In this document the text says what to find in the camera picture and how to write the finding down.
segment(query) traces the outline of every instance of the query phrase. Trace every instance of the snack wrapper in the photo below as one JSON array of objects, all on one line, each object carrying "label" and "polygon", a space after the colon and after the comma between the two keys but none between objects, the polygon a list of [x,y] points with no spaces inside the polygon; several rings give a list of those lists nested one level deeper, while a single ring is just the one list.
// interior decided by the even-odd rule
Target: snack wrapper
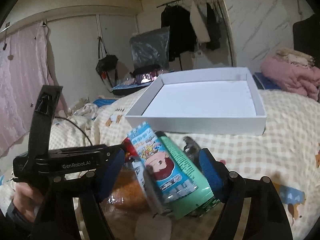
[{"label": "snack wrapper", "polygon": [[141,161],[132,162],[141,190],[154,214],[170,213],[171,209],[163,204],[162,196],[158,194],[160,190],[156,187],[149,172],[145,169]]},{"label": "snack wrapper", "polygon": [[108,204],[125,212],[146,212],[148,202],[133,170],[122,169],[107,198]]},{"label": "snack wrapper", "polygon": [[129,134],[133,147],[144,167],[152,172],[165,203],[184,197],[197,189],[197,185],[182,172],[148,123],[144,122]]}]

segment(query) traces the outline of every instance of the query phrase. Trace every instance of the closet door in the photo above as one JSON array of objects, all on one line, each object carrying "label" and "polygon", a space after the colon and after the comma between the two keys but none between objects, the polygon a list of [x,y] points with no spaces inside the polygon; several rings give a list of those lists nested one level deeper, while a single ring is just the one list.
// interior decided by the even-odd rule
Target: closet door
[{"label": "closet door", "polygon": [[96,16],[48,22],[48,66],[60,86],[67,106],[80,98],[112,97],[95,68],[98,63]]},{"label": "closet door", "polygon": [[134,17],[119,15],[100,15],[102,38],[107,52],[119,59],[119,78],[133,71],[133,60],[129,40],[137,33]]}]

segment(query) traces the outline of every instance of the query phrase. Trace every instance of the snack package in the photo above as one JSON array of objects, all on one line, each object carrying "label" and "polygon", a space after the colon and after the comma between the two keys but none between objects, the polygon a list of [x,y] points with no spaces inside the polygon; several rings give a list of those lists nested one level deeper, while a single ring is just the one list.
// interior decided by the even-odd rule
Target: snack package
[{"label": "snack package", "polygon": [[125,148],[125,158],[124,158],[125,163],[129,162],[129,158],[132,156],[139,157],[128,137],[124,139],[124,141],[122,142],[122,145]]},{"label": "snack package", "polygon": [[149,206],[133,170],[122,169],[107,203],[127,212],[146,212]]},{"label": "snack package", "polygon": [[195,192],[170,204],[175,218],[180,219],[198,209],[191,215],[201,216],[219,203],[219,200],[213,196],[207,179],[185,153],[164,132],[156,132],[156,135],[182,171],[198,185]]},{"label": "snack package", "polygon": [[128,138],[142,164],[156,180],[163,194],[164,203],[177,200],[197,189],[196,183],[183,173],[170,157],[149,124],[144,122],[139,125],[128,134]]},{"label": "snack package", "polygon": [[167,214],[171,209],[163,205],[160,190],[157,190],[155,183],[149,172],[145,169],[141,161],[132,162],[134,172],[136,173],[141,190],[154,214]]}]

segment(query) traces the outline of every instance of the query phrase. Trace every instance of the pink curtain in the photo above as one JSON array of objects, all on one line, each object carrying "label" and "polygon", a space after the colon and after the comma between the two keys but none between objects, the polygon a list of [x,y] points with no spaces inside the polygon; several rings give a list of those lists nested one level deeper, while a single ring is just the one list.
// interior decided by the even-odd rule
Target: pink curtain
[{"label": "pink curtain", "polygon": [[46,64],[46,27],[36,22],[0,42],[0,156],[26,134],[42,85],[53,85]]}]

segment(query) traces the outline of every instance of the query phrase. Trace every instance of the black bag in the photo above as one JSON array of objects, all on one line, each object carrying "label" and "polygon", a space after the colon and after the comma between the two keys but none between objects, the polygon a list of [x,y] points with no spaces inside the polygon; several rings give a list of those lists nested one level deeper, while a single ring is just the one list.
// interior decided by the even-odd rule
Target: black bag
[{"label": "black bag", "polygon": [[[110,83],[111,87],[115,87],[117,85],[118,82],[118,71],[117,71],[117,62],[118,62],[118,58],[116,57],[116,55],[108,55],[108,52],[104,46],[104,43],[102,41],[102,38],[99,36],[98,38],[98,64],[96,66],[96,71],[99,74],[102,82],[104,83],[103,79],[105,79],[106,77],[108,78],[108,81]],[[104,51],[106,53],[106,56],[104,58],[100,59],[100,44],[103,45]],[[115,71],[115,82],[112,83],[112,81],[110,80],[109,77],[109,73],[108,71]]]}]

